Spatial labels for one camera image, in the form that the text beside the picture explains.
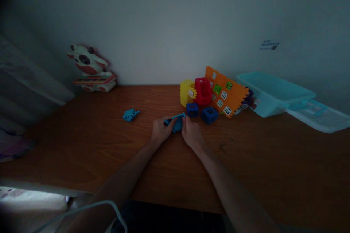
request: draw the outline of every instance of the red and white toy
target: red and white toy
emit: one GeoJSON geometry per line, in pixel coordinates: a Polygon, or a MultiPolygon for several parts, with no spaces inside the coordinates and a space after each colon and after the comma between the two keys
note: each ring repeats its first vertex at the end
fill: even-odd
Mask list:
{"type": "Polygon", "coordinates": [[[72,52],[67,55],[75,60],[75,65],[83,72],[83,77],[75,80],[76,86],[81,86],[85,91],[108,92],[116,85],[116,76],[109,71],[104,71],[108,63],[95,55],[92,47],[74,44],[70,48],[72,52]]]}

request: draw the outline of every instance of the blue toy piece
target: blue toy piece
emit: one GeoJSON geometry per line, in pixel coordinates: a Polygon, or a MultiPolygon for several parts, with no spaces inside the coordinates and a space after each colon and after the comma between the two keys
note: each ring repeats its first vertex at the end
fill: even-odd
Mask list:
{"type": "Polygon", "coordinates": [[[208,125],[218,119],[219,113],[212,107],[207,107],[202,110],[201,118],[208,125]]]}
{"type": "Polygon", "coordinates": [[[123,115],[123,119],[127,122],[131,122],[134,120],[134,118],[136,117],[136,115],[140,113],[140,111],[135,111],[134,109],[129,109],[127,111],[125,111],[124,115],[123,115]]]}
{"type": "Polygon", "coordinates": [[[189,117],[198,117],[199,116],[199,109],[196,103],[188,103],[186,104],[187,109],[187,115],[189,117]]]}
{"type": "Polygon", "coordinates": [[[168,125],[170,124],[170,122],[171,122],[174,118],[178,118],[178,119],[176,120],[176,123],[175,123],[174,127],[172,128],[173,133],[176,133],[176,132],[182,130],[182,118],[183,118],[183,117],[184,117],[184,118],[186,117],[185,113],[182,113],[182,114],[180,114],[180,115],[173,116],[171,119],[166,119],[166,120],[164,120],[164,122],[165,122],[165,124],[168,126],[168,125]]]}

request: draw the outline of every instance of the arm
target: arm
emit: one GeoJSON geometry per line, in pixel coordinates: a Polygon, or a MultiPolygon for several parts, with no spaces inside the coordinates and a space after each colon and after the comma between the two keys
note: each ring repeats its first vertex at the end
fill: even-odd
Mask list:
{"type": "Polygon", "coordinates": [[[205,146],[199,126],[187,116],[182,118],[182,136],[202,161],[221,203],[237,232],[280,232],[272,218],[252,194],[205,146]]]}
{"type": "MultiPolygon", "coordinates": [[[[170,118],[167,116],[153,121],[151,139],[97,190],[88,204],[101,200],[112,200],[119,209],[123,207],[150,158],[170,135],[176,122],[176,119],[173,119],[169,126],[164,126],[164,120],[170,118]]],[[[115,216],[115,211],[111,206],[97,206],[82,211],[66,232],[105,232],[115,216]]]]}

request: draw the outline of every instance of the white cable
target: white cable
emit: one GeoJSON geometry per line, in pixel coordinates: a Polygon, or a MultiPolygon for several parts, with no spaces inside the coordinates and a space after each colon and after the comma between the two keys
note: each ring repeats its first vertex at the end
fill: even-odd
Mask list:
{"type": "Polygon", "coordinates": [[[115,212],[117,213],[117,217],[120,221],[120,223],[123,225],[124,227],[124,230],[125,230],[125,233],[128,233],[128,227],[127,225],[125,224],[125,221],[123,220],[120,212],[119,212],[119,209],[117,207],[117,205],[112,201],[112,200],[103,200],[103,201],[99,201],[99,202],[96,202],[96,203],[93,203],[93,204],[90,204],[90,205],[86,205],[86,206],[83,206],[81,208],[77,208],[77,209],[74,209],[74,210],[71,210],[71,211],[68,211],[67,213],[64,213],[62,215],[59,215],[57,217],[55,217],[54,219],[50,220],[49,222],[45,223],[44,225],[42,225],[41,227],[39,227],[38,229],[36,229],[35,231],[33,231],[32,233],[39,233],[40,231],[42,231],[44,228],[46,228],[48,225],[52,224],[53,222],[57,221],[57,220],[60,220],[61,218],[64,218],[65,216],[68,216],[68,215],[72,215],[74,213],[77,213],[77,212],[80,212],[82,210],[85,210],[85,209],[89,209],[89,208],[93,208],[95,206],[99,206],[99,205],[103,205],[103,204],[110,204],[115,212]]]}

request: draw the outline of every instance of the yellow toy piece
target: yellow toy piece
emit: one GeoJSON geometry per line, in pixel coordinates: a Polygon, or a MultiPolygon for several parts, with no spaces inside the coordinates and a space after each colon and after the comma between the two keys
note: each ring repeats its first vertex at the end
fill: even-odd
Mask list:
{"type": "Polygon", "coordinates": [[[185,80],[182,81],[180,84],[180,102],[181,105],[186,107],[186,104],[193,103],[193,100],[197,96],[197,91],[194,88],[194,81],[192,80],[185,80]]]}

